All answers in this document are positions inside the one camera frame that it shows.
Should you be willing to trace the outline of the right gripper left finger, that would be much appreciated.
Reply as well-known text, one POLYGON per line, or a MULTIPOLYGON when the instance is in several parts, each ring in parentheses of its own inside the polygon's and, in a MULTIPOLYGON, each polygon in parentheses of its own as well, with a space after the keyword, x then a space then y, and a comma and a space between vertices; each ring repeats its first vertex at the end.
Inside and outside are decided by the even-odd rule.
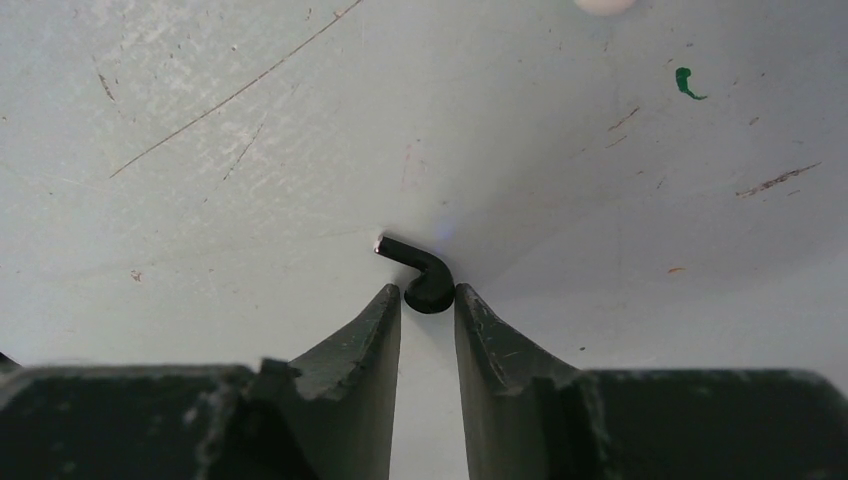
POLYGON ((1 363, 5 479, 385 479, 401 295, 384 286, 294 360, 1 363))

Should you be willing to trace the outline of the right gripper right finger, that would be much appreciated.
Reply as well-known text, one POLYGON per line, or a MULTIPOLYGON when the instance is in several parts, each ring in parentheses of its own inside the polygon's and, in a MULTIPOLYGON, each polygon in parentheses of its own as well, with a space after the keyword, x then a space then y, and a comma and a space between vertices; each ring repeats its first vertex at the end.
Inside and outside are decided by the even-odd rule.
POLYGON ((454 318, 473 479, 843 479, 847 401, 797 369, 578 369, 467 284, 454 318))

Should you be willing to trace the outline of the black earbud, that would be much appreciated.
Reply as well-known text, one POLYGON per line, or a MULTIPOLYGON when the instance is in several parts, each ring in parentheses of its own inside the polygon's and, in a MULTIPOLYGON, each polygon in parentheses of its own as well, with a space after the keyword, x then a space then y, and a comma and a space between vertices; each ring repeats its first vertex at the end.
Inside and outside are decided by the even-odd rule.
POLYGON ((452 306, 454 278, 439 257, 385 234, 376 240, 374 252, 419 272, 404 292, 404 300, 412 310, 431 315, 442 313, 452 306))

